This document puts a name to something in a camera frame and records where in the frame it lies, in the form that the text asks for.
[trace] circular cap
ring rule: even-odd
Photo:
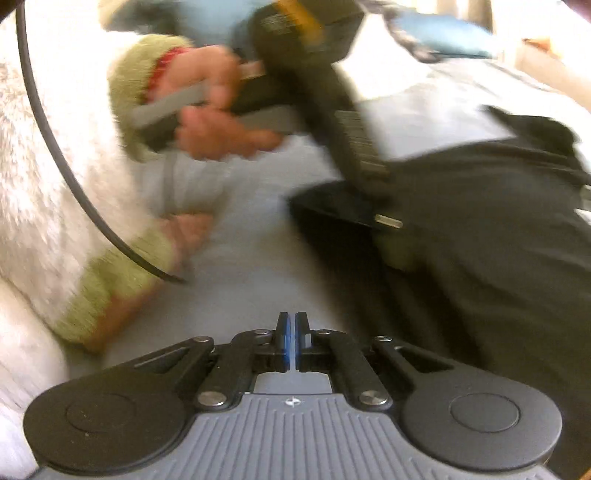
[[[359,401],[364,405],[384,405],[388,401],[388,397],[376,390],[368,390],[359,396]]]
[[[205,407],[220,407],[226,403],[226,396],[221,392],[201,392],[197,397],[199,403]]]
[[[500,472],[545,461],[562,418],[541,392],[466,367],[419,377],[402,407],[401,428],[417,448],[444,463]]]
[[[452,402],[452,417],[466,428],[481,433],[510,429],[519,421],[519,409],[511,400],[490,393],[473,393]]]
[[[173,393],[131,390],[93,393],[66,384],[37,397],[23,421],[33,453],[81,476],[113,475],[157,458],[183,431],[183,402]]]

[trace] black garment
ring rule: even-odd
[[[493,114],[517,140],[397,165],[389,209],[412,240],[412,271],[385,264],[373,241],[381,207],[344,183],[296,195],[291,213],[368,336],[548,394],[564,420],[549,467],[574,480],[591,466],[591,225],[576,212],[591,180],[566,127]]]

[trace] wrist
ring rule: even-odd
[[[167,72],[169,71],[170,64],[179,55],[187,53],[190,50],[191,48],[189,47],[174,47],[160,57],[148,81],[144,103],[151,103],[170,93],[169,90],[171,89],[167,86]]]

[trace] green fuzzy cuff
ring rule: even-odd
[[[142,104],[159,59],[172,48],[191,46],[191,42],[183,37],[146,35],[121,58],[109,79],[111,107],[119,123],[124,147],[135,160],[145,160],[148,148],[131,126],[131,111]]]
[[[161,270],[169,271],[173,264],[172,243],[158,227],[146,231],[131,247]],[[109,249],[86,267],[79,292],[72,299],[65,317],[55,326],[55,333],[68,342],[84,342],[92,336],[113,295],[120,299],[131,298],[150,288],[154,280],[152,274],[116,248]]]

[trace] ribbed gray surface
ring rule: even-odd
[[[105,480],[557,480],[541,466],[486,476],[412,447],[384,414],[340,394],[245,395],[229,413],[200,416],[184,442],[150,466]],[[67,480],[49,469],[35,480]]]

